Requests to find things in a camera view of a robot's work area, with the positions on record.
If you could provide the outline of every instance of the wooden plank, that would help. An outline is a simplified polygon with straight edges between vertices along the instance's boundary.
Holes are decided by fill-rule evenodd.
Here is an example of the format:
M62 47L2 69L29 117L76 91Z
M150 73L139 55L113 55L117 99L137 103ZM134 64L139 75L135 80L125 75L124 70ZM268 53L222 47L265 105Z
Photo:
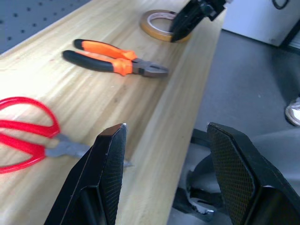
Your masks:
M151 9L178 11L185 1L94 0L1 56L0 98L27 96L48 105L62 132L92 145L106 127L129 127L125 170L116 224L166 224L181 167L223 23L205 19L183 44L149 37L139 18ZM75 66L61 58L76 38L108 42L170 69L167 79L122 77ZM2 110L1 118L49 120L29 106ZM10 132L39 143L48 140ZM27 156L0 145L0 165ZM40 225L78 159L47 158L28 169L0 175L2 224Z

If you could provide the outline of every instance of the scissors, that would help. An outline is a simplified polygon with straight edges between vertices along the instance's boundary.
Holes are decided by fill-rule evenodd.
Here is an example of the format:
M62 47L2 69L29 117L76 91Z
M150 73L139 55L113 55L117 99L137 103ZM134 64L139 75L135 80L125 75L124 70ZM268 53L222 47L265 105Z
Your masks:
M46 148L43 145L30 143L24 140L5 135L0 132L0 142L17 150L26 152L32 157L26 161L15 165L0 166L0 173L9 173L27 168L45 157L58 157L61 155L70 155L81 158L90 147L86 144L72 142L66 135L60 133L60 125L51 110L39 101L28 97L10 97L0 100L0 110L16 104L29 104L42 109L52 120L51 126L41 126L37 124L25 123L13 120L0 120L0 128L9 128L30 132L33 134L45 136L48 138L58 139L59 144L52 149Z

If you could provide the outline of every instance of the yellow tape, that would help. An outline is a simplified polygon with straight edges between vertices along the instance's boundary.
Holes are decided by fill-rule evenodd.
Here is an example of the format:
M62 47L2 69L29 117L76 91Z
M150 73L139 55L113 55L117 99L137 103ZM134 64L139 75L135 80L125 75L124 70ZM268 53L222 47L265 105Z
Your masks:
M173 20L175 18L177 13L168 11L168 10L150 10L146 13L144 13L141 17L140 26L143 31L145 31L147 34L149 34L151 37L163 40L163 41L171 41L171 37L173 33L170 33L168 31L160 30L159 28L156 28L152 23L151 20L154 19L167 19L167 20ZM184 42L189 40L191 37L191 34L187 35L183 39L177 41L177 42Z

